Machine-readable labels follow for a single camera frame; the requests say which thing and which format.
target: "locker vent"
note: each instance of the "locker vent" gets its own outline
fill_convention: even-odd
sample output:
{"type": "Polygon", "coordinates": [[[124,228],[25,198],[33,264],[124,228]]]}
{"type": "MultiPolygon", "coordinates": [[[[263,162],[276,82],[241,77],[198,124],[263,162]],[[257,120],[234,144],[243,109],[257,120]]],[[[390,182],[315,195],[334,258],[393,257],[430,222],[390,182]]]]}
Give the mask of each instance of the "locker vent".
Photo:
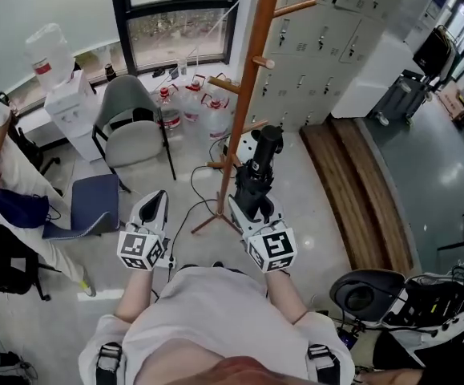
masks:
{"type": "Polygon", "coordinates": [[[296,51],[306,51],[307,43],[299,43],[296,47],[296,51]]]}

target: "shoulder strap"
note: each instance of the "shoulder strap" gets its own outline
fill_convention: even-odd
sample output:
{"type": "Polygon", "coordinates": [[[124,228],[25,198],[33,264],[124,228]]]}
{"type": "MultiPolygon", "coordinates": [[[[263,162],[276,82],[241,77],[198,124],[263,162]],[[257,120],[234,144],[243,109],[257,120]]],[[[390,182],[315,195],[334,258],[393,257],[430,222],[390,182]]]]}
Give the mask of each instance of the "shoulder strap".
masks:
{"type": "Polygon", "coordinates": [[[308,357],[315,366],[319,383],[339,385],[341,382],[341,363],[326,345],[309,346],[308,357]]]}
{"type": "Polygon", "coordinates": [[[96,385],[118,385],[118,368],[123,349],[117,342],[109,342],[100,348],[96,361],[96,385]]]}

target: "windowsill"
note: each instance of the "windowsill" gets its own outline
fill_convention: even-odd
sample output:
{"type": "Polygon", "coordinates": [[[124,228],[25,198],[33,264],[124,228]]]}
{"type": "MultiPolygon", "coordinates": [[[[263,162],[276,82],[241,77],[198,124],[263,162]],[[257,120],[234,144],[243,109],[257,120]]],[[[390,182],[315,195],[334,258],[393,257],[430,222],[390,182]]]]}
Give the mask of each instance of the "windowsill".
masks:
{"type": "MultiPolygon", "coordinates": [[[[223,63],[203,64],[198,67],[197,71],[197,74],[205,76],[218,75],[219,73],[224,73],[227,77],[236,79],[236,76],[230,75],[230,66],[223,63]]],[[[188,67],[188,74],[196,74],[196,66],[188,67]]],[[[153,92],[163,82],[163,80],[166,79],[167,76],[168,73],[166,71],[166,74],[153,79],[152,73],[147,73],[140,75],[139,80],[141,80],[141,83],[143,83],[149,92],[153,92]]],[[[102,103],[103,101],[103,95],[106,88],[107,83],[95,88],[99,103],[102,103]]],[[[21,128],[25,134],[27,134],[27,137],[29,137],[30,140],[36,142],[39,147],[48,145],[64,138],[64,135],[54,125],[50,115],[46,112],[44,107],[41,107],[38,110],[23,116],[18,121],[18,127],[21,128]]]]}

